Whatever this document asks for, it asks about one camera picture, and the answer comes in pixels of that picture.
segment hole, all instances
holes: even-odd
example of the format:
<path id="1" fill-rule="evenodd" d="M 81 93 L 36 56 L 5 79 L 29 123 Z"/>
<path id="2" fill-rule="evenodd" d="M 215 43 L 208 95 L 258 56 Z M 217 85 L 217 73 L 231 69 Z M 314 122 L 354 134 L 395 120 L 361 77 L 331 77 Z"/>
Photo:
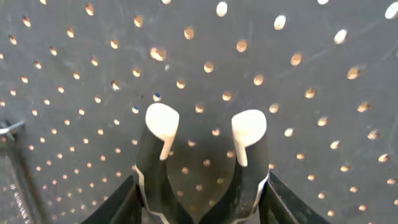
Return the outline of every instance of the hole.
<path id="1" fill-rule="evenodd" d="M 186 167 L 184 167 L 184 168 L 182 168 L 181 172 L 182 172 L 183 174 L 188 174 L 188 173 L 189 173 L 189 169 L 186 168 Z"/>
<path id="2" fill-rule="evenodd" d="M 387 162 L 390 159 L 390 155 L 383 154 L 379 157 L 379 162 Z"/>
<path id="3" fill-rule="evenodd" d="M 203 165 L 205 166 L 205 167 L 209 167 L 210 166 L 210 160 L 205 160 L 205 161 L 203 161 Z"/>
<path id="4" fill-rule="evenodd" d="M 359 67 L 352 67 L 347 73 L 347 78 L 353 80 L 358 77 L 359 73 L 360 73 Z"/>
<path id="5" fill-rule="evenodd" d="M 131 108 L 131 111 L 132 111 L 133 113 L 135 113 L 135 114 L 138 114 L 138 112 L 139 112 L 138 106 L 133 106 L 133 107 Z"/>
<path id="6" fill-rule="evenodd" d="M 339 30 L 335 35 L 335 44 L 342 44 L 347 39 L 347 30 Z"/>
<path id="7" fill-rule="evenodd" d="M 211 73 L 214 69 L 214 64 L 213 62 L 206 62 L 204 66 L 205 72 L 206 73 Z"/>
<path id="8" fill-rule="evenodd" d="M 58 92 L 63 93 L 65 90 L 63 89 L 62 86 L 58 86 Z"/>
<path id="9" fill-rule="evenodd" d="M 336 215 L 335 211 L 333 211 L 333 210 L 329 210 L 328 211 L 328 216 L 329 217 L 334 217 L 335 215 Z"/>
<path id="10" fill-rule="evenodd" d="M 23 83 L 28 83 L 28 79 L 25 75 L 21 76 L 21 80 Z"/>
<path id="11" fill-rule="evenodd" d="M 293 54 L 292 59 L 290 59 L 290 63 L 291 63 L 293 66 L 297 66 L 297 65 L 300 64 L 302 57 L 303 57 L 303 56 L 302 56 L 301 53 Z"/>
<path id="12" fill-rule="evenodd" d="M 57 49 L 55 47 L 50 47 L 50 52 L 52 55 L 57 56 Z"/>
<path id="13" fill-rule="evenodd" d="M 79 80 L 79 79 L 80 79 L 80 75 L 79 75 L 78 72 L 73 72 L 73 77 L 74 77 L 76 80 Z"/>
<path id="14" fill-rule="evenodd" d="M 184 80 L 177 80 L 177 88 L 183 89 L 185 87 L 185 81 Z"/>
<path id="15" fill-rule="evenodd" d="M 356 193 L 356 192 L 358 192 L 358 188 L 357 187 L 350 187 L 349 191 L 352 192 L 352 193 Z"/>
<path id="16" fill-rule="evenodd" d="M 194 141 L 191 141 L 191 140 L 188 140 L 188 145 L 190 146 L 190 147 L 193 147 L 193 146 L 195 146 L 195 142 Z"/>
<path id="17" fill-rule="evenodd" d="M 22 16 L 22 21 L 24 22 L 25 26 L 30 27 L 30 20 L 26 16 Z"/>
<path id="18" fill-rule="evenodd" d="M 163 62 L 166 59 L 166 50 L 153 47 L 150 49 L 150 56 L 158 62 Z"/>
<path id="19" fill-rule="evenodd" d="M 196 187 L 196 189 L 197 189 L 198 191 L 202 191 L 202 190 L 203 190 L 203 187 L 202 187 L 201 184 L 198 184 L 197 187 Z"/>
<path id="20" fill-rule="evenodd" d="M 248 48 L 248 42 L 246 40 L 239 40 L 238 43 L 236 44 L 236 50 L 238 52 L 245 52 L 246 49 Z"/>
<path id="21" fill-rule="evenodd" d="M 219 135 L 220 135 L 220 130 L 217 128 L 217 129 L 212 130 L 211 133 L 212 133 L 214 136 L 219 136 Z"/>
<path id="22" fill-rule="evenodd" d="M 348 172 L 350 169 L 351 169 L 351 166 L 349 166 L 349 165 L 344 165 L 344 166 L 340 167 L 340 170 L 342 172 Z"/>
<path id="23" fill-rule="evenodd" d="M 319 3 L 320 5 L 324 5 L 324 4 L 328 3 L 328 1 L 329 1 L 329 0 L 318 0 L 318 3 Z"/>
<path id="24" fill-rule="evenodd" d="M 256 75 L 254 77 L 254 84 L 257 85 L 257 86 L 261 85 L 263 83 L 263 81 L 264 81 L 264 76 L 263 75 Z"/>
<path id="25" fill-rule="evenodd" d="M 283 15 L 277 16 L 274 22 L 275 30 L 281 30 L 285 27 L 286 17 Z"/>
<path id="26" fill-rule="evenodd" d="M 154 93 L 152 97 L 155 102 L 160 101 L 160 99 L 162 98 L 159 93 Z"/>
<path id="27" fill-rule="evenodd" d="M 39 61 L 34 60 L 33 64 L 35 65 L 35 68 L 42 69 L 42 64 Z"/>
<path id="28" fill-rule="evenodd" d="M 101 98 L 98 95 L 94 96 L 94 100 L 95 100 L 95 103 L 101 103 Z"/>
<path id="29" fill-rule="evenodd" d="M 193 27 L 187 27 L 184 29 L 184 36 L 188 40 L 192 39 L 194 35 L 195 35 L 195 31 L 193 30 Z"/>
<path id="30" fill-rule="evenodd" d="M 17 39 L 13 35 L 8 35 L 8 39 L 10 40 L 10 43 L 17 45 Z"/>
<path id="31" fill-rule="evenodd" d="M 111 40 L 111 47 L 113 49 L 118 49 L 119 48 L 119 41 L 118 40 Z"/>
<path id="32" fill-rule="evenodd" d="M 90 60 L 92 65 L 98 66 L 98 58 L 95 55 L 92 55 Z"/>
<path id="33" fill-rule="evenodd" d="M 328 124 L 328 117 L 323 116 L 318 120 L 318 126 L 324 127 Z"/>
<path id="34" fill-rule="evenodd" d="M 375 140 L 375 139 L 377 139 L 378 137 L 379 137 L 379 130 L 373 130 L 373 131 L 371 131 L 369 134 L 368 134 L 368 139 L 370 139 L 370 140 Z"/>
<path id="35" fill-rule="evenodd" d="M 297 159 L 303 160 L 303 159 L 305 159 L 305 156 L 303 154 L 297 154 Z"/>
<path id="36" fill-rule="evenodd" d="M 371 104 L 369 102 L 362 102 L 359 106 L 358 106 L 358 111 L 363 113 L 365 111 L 367 111 L 368 109 L 370 109 Z"/>
<path id="37" fill-rule="evenodd" d="M 119 85 L 119 81 L 117 80 L 112 80 L 111 81 L 111 87 L 113 91 L 119 91 L 120 90 L 120 85 Z"/>
<path id="38" fill-rule="evenodd" d="M 325 198 L 326 198 L 326 194 L 324 194 L 324 193 L 319 193 L 319 194 L 318 194 L 318 198 L 319 198 L 319 199 L 325 199 Z"/>
<path id="39" fill-rule="evenodd" d="M 279 110 L 279 105 L 277 103 L 273 103 L 269 107 L 269 112 L 271 113 L 277 113 Z"/>
<path id="40" fill-rule="evenodd" d="M 140 71 L 138 68 L 136 68 L 136 69 L 133 69 L 133 70 L 132 70 L 132 74 L 133 74 L 135 77 L 140 77 L 140 76 L 141 76 L 141 71 Z"/>
<path id="41" fill-rule="evenodd" d="M 225 16 L 228 10 L 228 5 L 226 2 L 219 2 L 216 8 L 217 16 L 223 17 Z"/>
<path id="42" fill-rule="evenodd" d="M 94 6 L 91 3 L 86 4 L 86 12 L 89 16 L 94 16 Z"/>
<path id="43" fill-rule="evenodd" d="M 389 185 L 394 185 L 396 183 L 397 183 L 397 180 L 395 180 L 395 179 L 388 179 L 387 180 L 387 184 L 389 184 Z"/>
<path id="44" fill-rule="evenodd" d="M 75 37 L 75 31 L 73 31 L 71 28 L 67 30 L 67 34 L 69 38 L 74 38 Z"/>
<path id="45" fill-rule="evenodd" d="M 331 149 L 338 149 L 339 147 L 340 147 L 340 141 L 339 141 L 339 140 L 333 141 L 333 142 L 330 144 L 330 148 L 331 148 Z"/>
<path id="46" fill-rule="evenodd" d="M 143 23 L 144 23 L 143 16 L 140 15 L 134 16 L 134 25 L 136 25 L 136 27 L 142 27 Z"/>
<path id="47" fill-rule="evenodd" d="M 366 206 L 366 205 L 360 205 L 358 209 L 359 209 L 359 211 L 362 211 L 362 212 L 363 212 L 363 211 L 366 211 L 366 210 L 368 209 L 368 206 Z"/>
<path id="48" fill-rule="evenodd" d="M 315 89 L 309 88 L 305 92 L 305 97 L 308 98 L 308 99 L 312 99 L 315 96 L 316 93 L 317 93 L 317 91 Z"/>
<path id="49" fill-rule="evenodd" d="M 234 151 L 228 151 L 228 152 L 226 153 L 226 157 L 228 157 L 228 158 L 230 158 L 230 159 L 232 159 L 234 156 L 235 156 L 235 152 L 234 152 Z"/>
<path id="50" fill-rule="evenodd" d="M 286 129 L 285 136 L 286 137 L 292 137 L 293 136 L 293 128 Z"/>
<path id="51" fill-rule="evenodd" d="M 385 17 L 386 19 L 393 19 L 398 14 L 398 2 L 392 3 L 386 10 Z"/>
<path id="52" fill-rule="evenodd" d="M 316 180 L 317 177 L 315 175 L 308 175 L 308 180 Z"/>
<path id="53" fill-rule="evenodd" d="M 232 97 L 232 94 L 231 94 L 230 91 L 225 91 L 225 92 L 223 93 L 223 100 L 224 100 L 224 101 L 229 101 L 229 100 L 231 99 L 231 97 Z"/>
<path id="54" fill-rule="evenodd" d="M 205 107 L 203 105 L 196 105 L 195 106 L 195 112 L 196 113 L 203 113 L 204 110 L 205 110 Z"/>

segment white edge strip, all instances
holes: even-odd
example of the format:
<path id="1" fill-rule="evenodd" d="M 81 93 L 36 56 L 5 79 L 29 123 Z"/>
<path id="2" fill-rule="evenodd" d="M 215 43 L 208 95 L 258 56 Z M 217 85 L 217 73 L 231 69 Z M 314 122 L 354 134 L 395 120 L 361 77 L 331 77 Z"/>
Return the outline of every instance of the white edge strip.
<path id="1" fill-rule="evenodd" d="M 232 117 L 232 133 L 236 158 L 241 166 L 248 166 L 246 147 L 258 142 L 267 131 L 267 120 L 259 110 L 246 110 Z"/>
<path id="2" fill-rule="evenodd" d="M 264 190 L 264 184 L 267 182 L 268 178 L 269 178 L 269 172 L 268 172 L 266 178 L 264 178 L 264 179 L 259 183 L 259 185 L 258 185 L 256 199 L 255 199 L 255 201 L 254 201 L 254 203 L 253 203 L 253 208 L 252 208 L 252 210 L 251 210 L 249 216 L 247 216 L 246 218 L 238 218 L 238 219 L 235 219 L 235 220 L 232 222 L 232 224 L 238 224 L 239 222 L 243 222 L 243 221 L 249 219 L 250 216 L 254 213 L 254 211 L 256 210 L 256 206 L 257 206 L 257 205 L 259 204 L 259 202 L 260 202 L 261 194 L 262 194 L 262 191 Z"/>
<path id="3" fill-rule="evenodd" d="M 149 213 L 158 216 L 158 217 L 162 220 L 162 222 L 163 222 L 164 224 L 169 224 L 169 221 L 167 221 L 167 219 L 166 219 L 166 217 L 163 215 L 163 213 L 153 212 L 153 211 L 151 211 L 151 210 L 149 209 L 149 205 L 148 205 L 148 201 L 147 201 L 147 195 L 145 194 L 145 182 L 144 182 L 144 181 L 145 181 L 145 177 L 144 177 L 144 174 L 142 174 L 142 172 L 138 169 L 137 164 L 136 164 L 136 172 L 137 172 L 138 177 L 139 177 L 139 180 L 138 180 L 138 183 L 139 183 L 139 190 L 140 190 L 140 192 L 141 192 L 142 198 L 144 199 L 145 208 L 147 209 L 147 211 L 148 211 Z"/>
<path id="4" fill-rule="evenodd" d="M 162 161 L 169 156 L 179 120 L 180 115 L 178 112 L 163 103 L 154 103 L 148 107 L 145 116 L 146 125 L 152 134 L 164 141 L 159 157 Z"/>

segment perforated metal surface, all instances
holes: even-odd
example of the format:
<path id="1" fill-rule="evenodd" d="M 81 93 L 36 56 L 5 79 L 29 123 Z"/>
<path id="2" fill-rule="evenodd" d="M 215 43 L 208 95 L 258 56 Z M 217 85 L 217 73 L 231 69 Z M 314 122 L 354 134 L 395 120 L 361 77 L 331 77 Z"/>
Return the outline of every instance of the perforated metal surface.
<path id="1" fill-rule="evenodd" d="M 255 108 L 270 168 L 316 212 L 395 222 L 393 1 L 230 0 L 224 16 L 210 0 L 87 3 L 0 1 L 0 116 L 26 121 L 19 144 L 52 222 L 84 220 L 133 174 L 154 100 L 180 113 L 168 172 L 192 215 L 225 192 L 231 117 Z"/>

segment white hole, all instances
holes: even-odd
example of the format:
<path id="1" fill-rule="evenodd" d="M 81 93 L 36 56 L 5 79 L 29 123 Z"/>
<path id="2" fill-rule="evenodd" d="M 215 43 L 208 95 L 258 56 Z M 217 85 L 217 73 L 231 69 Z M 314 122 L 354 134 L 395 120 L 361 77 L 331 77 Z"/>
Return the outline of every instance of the white hole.
<path id="1" fill-rule="evenodd" d="M 280 15 L 276 17 L 275 22 L 274 22 L 274 28 L 275 30 L 281 30 L 284 28 L 286 24 L 286 17 L 283 15 Z"/>
<path id="2" fill-rule="evenodd" d="M 347 38 L 347 30 L 340 30 L 335 35 L 335 44 L 342 44 Z"/>
<path id="3" fill-rule="evenodd" d="M 328 3 L 329 0 L 318 0 L 318 3 L 321 5 L 324 5 L 326 3 Z"/>
<path id="4" fill-rule="evenodd" d="M 217 9 L 216 9 L 218 16 L 220 16 L 220 17 L 225 16 L 227 10 L 228 10 L 228 5 L 226 4 L 226 2 L 218 3 Z"/>
<path id="5" fill-rule="evenodd" d="M 386 19 L 393 19 L 398 14 L 398 2 L 392 3 L 386 10 Z"/>

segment white pad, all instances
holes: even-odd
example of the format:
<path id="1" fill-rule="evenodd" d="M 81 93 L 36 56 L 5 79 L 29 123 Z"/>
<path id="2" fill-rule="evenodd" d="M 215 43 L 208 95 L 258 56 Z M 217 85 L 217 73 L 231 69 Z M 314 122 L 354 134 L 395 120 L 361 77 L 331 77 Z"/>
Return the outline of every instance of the white pad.
<path id="1" fill-rule="evenodd" d="M 178 112 L 163 103 L 154 103 L 148 107 L 145 122 L 149 131 L 164 141 L 159 157 L 162 161 L 169 156 L 179 121 L 180 115 Z"/>
<path id="2" fill-rule="evenodd" d="M 241 166 L 248 166 L 246 147 L 258 142 L 267 130 L 267 120 L 259 110 L 247 110 L 232 117 L 235 151 Z"/>

